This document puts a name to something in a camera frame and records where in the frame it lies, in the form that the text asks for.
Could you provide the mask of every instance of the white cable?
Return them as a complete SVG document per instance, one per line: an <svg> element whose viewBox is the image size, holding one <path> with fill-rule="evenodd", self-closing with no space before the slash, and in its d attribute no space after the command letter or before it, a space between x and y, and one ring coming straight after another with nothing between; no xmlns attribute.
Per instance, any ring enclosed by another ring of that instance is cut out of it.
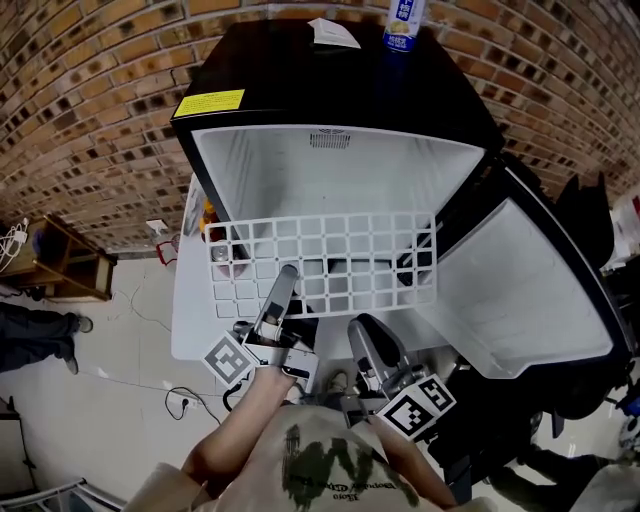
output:
<svg viewBox="0 0 640 512"><path fill-rule="evenodd" d="M25 219L22 223L12 226L5 236L0 237L0 264L2 264L5 258L8 258L2 268L0 268L0 273L4 272L4 270L11 264L13 259L20 253L20 249L22 249L22 246L26 242L26 236L24 238L25 242L21 242L16 239L16 234L19 232L24 232L26 235L26 227L27 220ZM11 248L13 247L14 243L17 244L17 247L13 252L11 252Z"/></svg>

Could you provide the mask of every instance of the brick wall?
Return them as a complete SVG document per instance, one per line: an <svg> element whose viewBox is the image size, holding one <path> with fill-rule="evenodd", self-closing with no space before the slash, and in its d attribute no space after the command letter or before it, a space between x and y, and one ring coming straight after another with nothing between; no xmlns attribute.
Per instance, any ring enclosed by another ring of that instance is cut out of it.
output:
<svg viewBox="0 0 640 512"><path fill-rule="evenodd" d="M101 246L178 229L191 169L168 120L236 21L384 24L388 0L0 0L0 221L53 211ZM432 1L425 17L510 151L557 197L640 175L640 24L616 0Z"/></svg>

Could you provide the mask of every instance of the blue label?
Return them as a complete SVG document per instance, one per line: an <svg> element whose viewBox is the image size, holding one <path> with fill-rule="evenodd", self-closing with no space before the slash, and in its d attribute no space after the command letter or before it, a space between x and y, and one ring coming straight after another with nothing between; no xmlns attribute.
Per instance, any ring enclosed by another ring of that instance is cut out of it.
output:
<svg viewBox="0 0 640 512"><path fill-rule="evenodd" d="M413 8L413 0L400 0L398 3L398 11L396 12L396 18L399 20L407 21L411 9Z"/></svg>
<svg viewBox="0 0 640 512"><path fill-rule="evenodd" d="M409 52L411 51L411 48L413 48L415 38L399 34L389 34L389 32L385 32L383 41L384 44L392 50L397 50L399 52Z"/></svg>

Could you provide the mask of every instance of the black cable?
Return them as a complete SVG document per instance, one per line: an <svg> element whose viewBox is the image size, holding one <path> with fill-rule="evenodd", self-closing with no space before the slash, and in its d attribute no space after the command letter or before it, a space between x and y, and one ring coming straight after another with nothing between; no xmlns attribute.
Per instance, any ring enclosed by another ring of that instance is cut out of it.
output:
<svg viewBox="0 0 640 512"><path fill-rule="evenodd" d="M169 393L174 392L176 389L182 389L184 391L186 391L187 393L189 393L191 396L193 396L198 402L200 402L202 404L202 406L205 408L205 410L209 413L209 416L211 416L214 420L216 420L218 422L218 425L221 425L222 423L220 422L220 420L216 417L215 414L213 414L211 412L211 410L209 409L209 406L207 406L207 403L202 399L202 397L196 393L195 391L192 391L191 389L185 387L185 386L176 386L175 388L171 388L169 391L167 391L167 394L164 397L164 406L167 409L167 412L171 415L171 417L176 420L176 421L180 421L182 418L184 418L184 415L187 412L187 406L189 405L189 400L187 400L186 398L182 400L182 414L180 416L176 416L175 414L173 414L171 412L171 409L169 409L169 404L168 404L168 400L169 400Z"/></svg>
<svg viewBox="0 0 640 512"><path fill-rule="evenodd" d="M239 391L241 387L242 387L242 381L238 382L231 389L227 389L224 392L224 395L222 395L222 403L227 408L227 411L231 412L231 409L233 409L233 407L229 405L229 396L231 395L231 393L235 393L236 391Z"/></svg>
<svg viewBox="0 0 640 512"><path fill-rule="evenodd" d="M33 470L36 467L36 465L33 462L31 462L31 459L29 458L29 453L27 452L27 443L24 440L24 429L22 428L22 416L20 415L18 415L18 423L20 424L20 437L22 437L22 447L24 449L23 463L29 469L29 477L31 478L31 485L33 486L33 489L37 491L38 487L36 485L35 476L33 475Z"/></svg>

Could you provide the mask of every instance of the wooden cabinet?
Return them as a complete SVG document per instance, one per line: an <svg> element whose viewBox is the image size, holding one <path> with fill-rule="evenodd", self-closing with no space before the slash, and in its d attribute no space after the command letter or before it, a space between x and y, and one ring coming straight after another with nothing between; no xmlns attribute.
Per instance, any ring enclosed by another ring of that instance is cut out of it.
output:
<svg viewBox="0 0 640 512"><path fill-rule="evenodd" d="M19 290L44 287L54 302L111 299L114 257L49 215L31 223L27 234L0 282Z"/></svg>

